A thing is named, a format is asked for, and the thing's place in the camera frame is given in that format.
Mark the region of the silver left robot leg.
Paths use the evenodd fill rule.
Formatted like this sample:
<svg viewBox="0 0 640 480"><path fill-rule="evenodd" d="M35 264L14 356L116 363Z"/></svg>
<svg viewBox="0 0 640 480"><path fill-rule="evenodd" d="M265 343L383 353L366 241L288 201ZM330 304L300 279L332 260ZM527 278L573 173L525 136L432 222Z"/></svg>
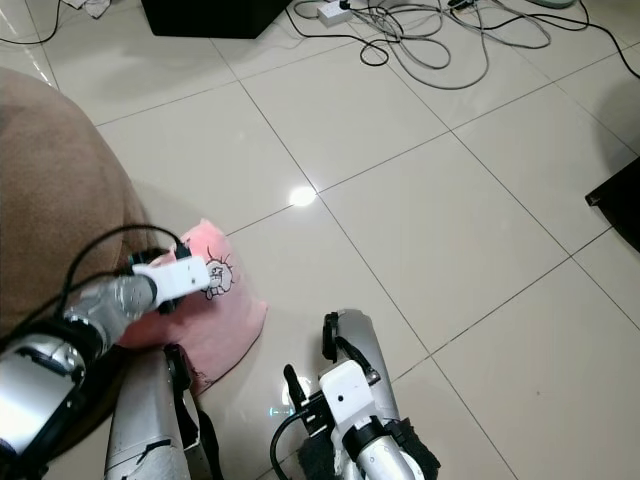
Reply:
<svg viewBox="0 0 640 480"><path fill-rule="evenodd" d="M192 383L178 344L125 362L102 480L212 480Z"/></svg>

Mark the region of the brown plush round sofa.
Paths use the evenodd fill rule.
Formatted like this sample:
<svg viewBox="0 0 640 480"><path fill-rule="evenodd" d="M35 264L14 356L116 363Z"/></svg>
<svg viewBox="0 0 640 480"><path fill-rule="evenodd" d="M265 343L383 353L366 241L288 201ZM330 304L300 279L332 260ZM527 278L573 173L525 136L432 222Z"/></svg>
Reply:
<svg viewBox="0 0 640 480"><path fill-rule="evenodd" d="M58 294L93 238L146 223L131 178L73 101L0 70L0 333Z"/></svg>

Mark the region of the black cabinet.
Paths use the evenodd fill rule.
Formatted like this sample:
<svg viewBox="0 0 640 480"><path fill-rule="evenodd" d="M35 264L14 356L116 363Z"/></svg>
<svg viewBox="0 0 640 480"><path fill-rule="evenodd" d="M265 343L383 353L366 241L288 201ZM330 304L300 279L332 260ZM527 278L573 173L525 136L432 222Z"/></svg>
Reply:
<svg viewBox="0 0 640 480"><path fill-rule="evenodd" d="M140 0L161 37L257 38L294 0Z"/></svg>

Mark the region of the pink pillow with cartoon print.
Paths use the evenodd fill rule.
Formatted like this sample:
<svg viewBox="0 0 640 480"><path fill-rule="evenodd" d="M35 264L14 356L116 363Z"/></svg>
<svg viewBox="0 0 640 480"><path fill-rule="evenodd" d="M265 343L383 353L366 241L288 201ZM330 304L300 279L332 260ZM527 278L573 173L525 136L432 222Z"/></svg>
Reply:
<svg viewBox="0 0 640 480"><path fill-rule="evenodd" d="M250 351L262 332L268 303L255 297L241 259L209 220L201 220L182 239L205 261L210 287L180 298L170 314L143 315L118 344L129 349L179 344L193 371L195 396L201 396Z"/></svg>

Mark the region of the white power strip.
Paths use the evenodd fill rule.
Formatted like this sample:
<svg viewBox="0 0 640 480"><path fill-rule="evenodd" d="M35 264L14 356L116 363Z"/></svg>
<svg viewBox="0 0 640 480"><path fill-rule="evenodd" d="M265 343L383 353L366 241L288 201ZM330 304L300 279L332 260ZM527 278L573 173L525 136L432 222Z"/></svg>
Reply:
<svg viewBox="0 0 640 480"><path fill-rule="evenodd" d="M324 24L325 27L338 26L340 23L346 23L353 17L352 6L349 0L325 0L316 6L317 19Z"/></svg>

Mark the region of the black furniture base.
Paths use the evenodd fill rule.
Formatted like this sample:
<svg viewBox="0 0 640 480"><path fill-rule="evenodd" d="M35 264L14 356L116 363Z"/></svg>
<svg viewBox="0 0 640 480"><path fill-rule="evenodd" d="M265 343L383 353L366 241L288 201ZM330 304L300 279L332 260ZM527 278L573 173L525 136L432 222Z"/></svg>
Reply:
<svg viewBox="0 0 640 480"><path fill-rule="evenodd" d="M623 241L640 253L640 157L585 196Z"/></svg>

